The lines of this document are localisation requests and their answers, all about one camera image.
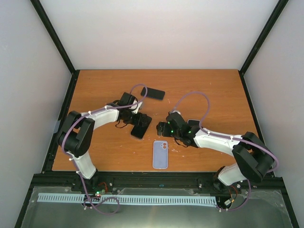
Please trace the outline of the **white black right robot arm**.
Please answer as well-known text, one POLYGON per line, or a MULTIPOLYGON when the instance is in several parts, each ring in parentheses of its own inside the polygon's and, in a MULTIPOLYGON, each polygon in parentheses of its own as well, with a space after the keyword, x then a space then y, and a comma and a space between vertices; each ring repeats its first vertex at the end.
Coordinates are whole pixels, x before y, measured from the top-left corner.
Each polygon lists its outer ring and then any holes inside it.
POLYGON ((229 135, 211 131, 199 122, 185 121, 179 112, 169 113, 165 122, 156 126, 157 134, 180 141, 184 147, 212 149, 235 159, 235 163, 217 171, 215 183, 230 186, 239 181, 261 182, 274 170, 278 159, 252 132, 244 135, 229 135))

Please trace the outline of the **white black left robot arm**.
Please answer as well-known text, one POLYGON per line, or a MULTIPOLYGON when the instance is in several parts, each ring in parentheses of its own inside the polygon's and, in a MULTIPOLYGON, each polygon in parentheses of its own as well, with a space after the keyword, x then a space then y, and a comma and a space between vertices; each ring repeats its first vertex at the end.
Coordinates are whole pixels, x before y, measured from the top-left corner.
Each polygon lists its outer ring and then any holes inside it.
POLYGON ((125 125, 133 125, 134 137, 143 138, 152 118, 139 112, 142 104, 142 100, 125 92, 119 100, 100 109, 85 113, 71 111, 67 115, 58 132, 57 143, 70 156, 76 172, 83 177, 83 187, 88 191, 96 190, 99 185, 99 179, 94 176, 97 169, 89 155, 94 130, 105 124, 123 122, 125 125))

